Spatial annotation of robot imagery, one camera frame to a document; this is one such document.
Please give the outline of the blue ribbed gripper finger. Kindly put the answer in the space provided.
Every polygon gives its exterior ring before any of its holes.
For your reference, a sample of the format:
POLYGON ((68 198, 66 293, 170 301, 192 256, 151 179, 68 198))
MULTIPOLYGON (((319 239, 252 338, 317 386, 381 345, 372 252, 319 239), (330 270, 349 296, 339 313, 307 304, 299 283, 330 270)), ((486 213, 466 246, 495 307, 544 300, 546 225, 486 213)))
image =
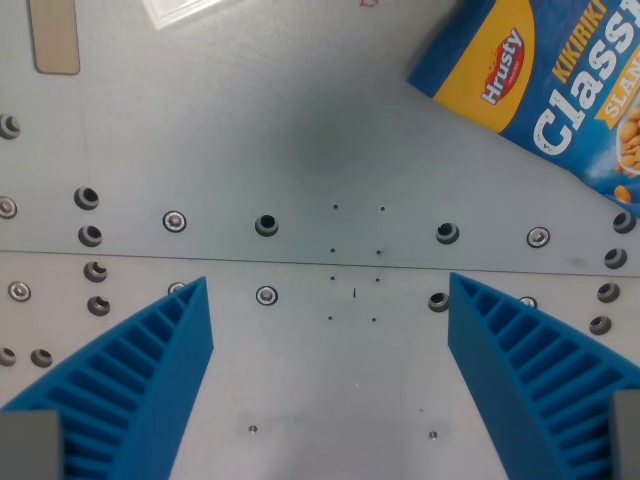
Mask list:
POLYGON ((611 399, 638 387, 638 366, 457 273, 448 346, 508 478, 612 478, 611 399))
POLYGON ((214 351, 199 278, 92 340, 5 410, 54 410, 67 479, 166 479, 214 351))

